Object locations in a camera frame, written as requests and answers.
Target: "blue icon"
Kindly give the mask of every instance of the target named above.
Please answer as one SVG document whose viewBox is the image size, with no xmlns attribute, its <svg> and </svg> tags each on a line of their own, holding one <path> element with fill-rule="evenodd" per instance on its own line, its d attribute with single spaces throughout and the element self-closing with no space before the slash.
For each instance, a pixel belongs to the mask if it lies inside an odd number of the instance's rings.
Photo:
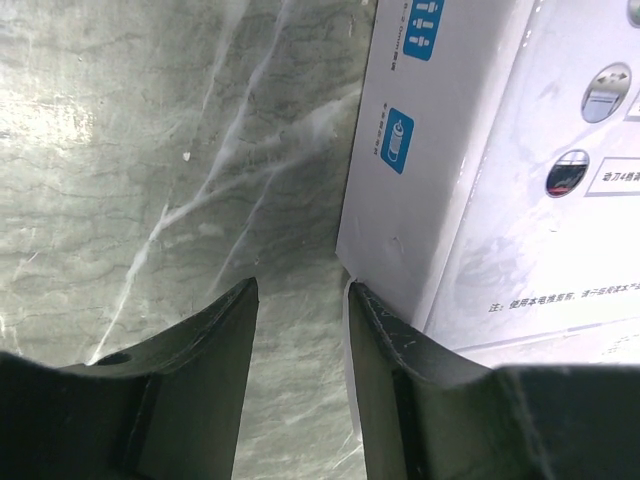
<svg viewBox="0 0 640 480">
<path fill-rule="evenodd" d="M 413 135 L 413 120 L 395 108 L 389 110 L 380 156 L 399 174 L 404 171 Z"/>
<path fill-rule="evenodd" d="M 402 51 L 409 57 L 428 62 L 438 35 L 444 0 L 413 0 Z"/>
</svg>

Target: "product box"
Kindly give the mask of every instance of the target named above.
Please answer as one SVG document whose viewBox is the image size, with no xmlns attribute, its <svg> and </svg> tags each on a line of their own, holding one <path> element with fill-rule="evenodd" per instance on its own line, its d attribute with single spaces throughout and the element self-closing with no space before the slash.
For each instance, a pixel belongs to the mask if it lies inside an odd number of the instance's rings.
<svg viewBox="0 0 640 480">
<path fill-rule="evenodd" d="M 379 0 L 350 274 L 488 366 L 640 362 L 639 27 L 640 0 Z"/>
</svg>

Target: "gray marble texture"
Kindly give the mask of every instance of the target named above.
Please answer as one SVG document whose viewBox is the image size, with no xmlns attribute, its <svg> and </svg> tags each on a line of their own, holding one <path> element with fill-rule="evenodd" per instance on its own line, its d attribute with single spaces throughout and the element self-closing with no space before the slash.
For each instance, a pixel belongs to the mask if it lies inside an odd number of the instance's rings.
<svg viewBox="0 0 640 480">
<path fill-rule="evenodd" d="M 93 363 L 256 276 L 235 478 L 364 478 L 333 252 L 374 10 L 0 0 L 0 348 Z"/>
</svg>

